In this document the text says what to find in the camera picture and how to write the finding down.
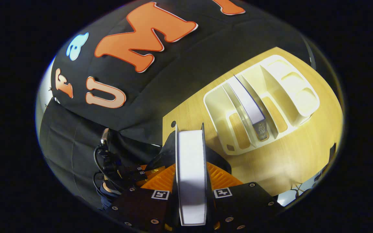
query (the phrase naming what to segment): orange letter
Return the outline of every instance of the orange letter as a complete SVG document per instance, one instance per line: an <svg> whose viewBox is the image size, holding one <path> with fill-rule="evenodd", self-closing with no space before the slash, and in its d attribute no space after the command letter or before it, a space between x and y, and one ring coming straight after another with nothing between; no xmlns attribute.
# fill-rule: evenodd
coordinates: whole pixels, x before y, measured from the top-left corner
<svg viewBox="0 0 373 233"><path fill-rule="evenodd" d="M92 93L87 92L86 93L86 103L89 105L95 104L100 105L106 108L118 108L123 105L123 103L126 101L126 95L121 91L120 89L117 89L116 87L112 87L100 82L95 81L93 77L88 77L86 80L86 87L89 90L97 89L101 90L107 93L110 93L114 95L114 100L107 100L102 99L99 97L93 96Z"/></svg>
<svg viewBox="0 0 373 233"><path fill-rule="evenodd" d="M198 24L185 21L150 2L139 6L126 16L134 32L109 35L96 47L95 56L110 55L144 72L154 61L151 54L140 55L132 50L163 51L164 47L154 30L165 35L165 41L175 42L194 31Z"/></svg>
<svg viewBox="0 0 373 233"><path fill-rule="evenodd" d="M221 12L226 15L238 15L244 14L245 10L239 6L236 6L230 0L213 0L221 7Z"/></svg>
<svg viewBox="0 0 373 233"><path fill-rule="evenodd" d="M60 91L68 94L68 97L73 98L73 86L71 86L71 83L66 85L67 79L60 75L60 73L60 68L56 69L56 89L60 89Z"/></svg>

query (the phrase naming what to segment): wooden tabletop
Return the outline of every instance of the wooden tabletop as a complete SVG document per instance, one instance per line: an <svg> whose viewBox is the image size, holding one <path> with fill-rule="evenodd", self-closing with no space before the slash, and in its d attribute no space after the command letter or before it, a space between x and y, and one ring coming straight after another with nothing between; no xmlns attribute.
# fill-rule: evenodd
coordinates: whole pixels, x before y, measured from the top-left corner
<svg viewBox="0 0 373 233"><path fill-rule="evenodd" d="M275 54L284 57L302 73L319 96L320 106L306 123L292 133L242 155L226 155L206 111L204 95L234 74ZM230 163L232 175L243 183L257 182L271 196L285 192L319 172L329 162L333 144L339 146L343 128L342 109L326 81L305 62L278 47L228 71L165 115L164 143L175 129L171 127L172 121L176 121L180 131L199 130L204 123L206 145Z"/></svg>

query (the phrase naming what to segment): cable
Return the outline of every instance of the cable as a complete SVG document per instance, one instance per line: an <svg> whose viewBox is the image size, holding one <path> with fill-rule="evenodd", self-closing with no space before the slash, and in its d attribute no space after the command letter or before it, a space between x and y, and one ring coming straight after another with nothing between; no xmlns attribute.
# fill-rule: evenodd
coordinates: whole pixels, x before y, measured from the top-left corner
<svg viewBox="0 0 373 233"><path fill-rule="evenodd" d="M101 166L99 165L99 161L97 160L96 152L97 152L97 150L98 150L100 147L101 147L101 145L97 145L96 148L95 148L95 150L94 150L94 152L93 152L93 157L94 157L94 159L95 159L95 163L96 163L97 167L98 167L99 170L103 173L103 175L104 175L108 180L110 180L111 184L113 185L113 187L114 187L117 191L119 191L119 192L123 192L124 189L123 189L120 185L116 184L116 183L115 183L113 180L111 180L109 177L107 177L105 171L104 171L104 170L101 168Z"/></svg>
<svg viewBox="0 0 373 233"><path fill-rule="evenodd" d="M95 187L96 187L97 191L99 192L99 194L108 199L108 197L104 193L102 193L101 190L99 189L99 187L96 185L95 178L96 178L97 174L102 174L102 172L101 171L95 172L95 174L93 175L93 184L95 185Z"/></svg>

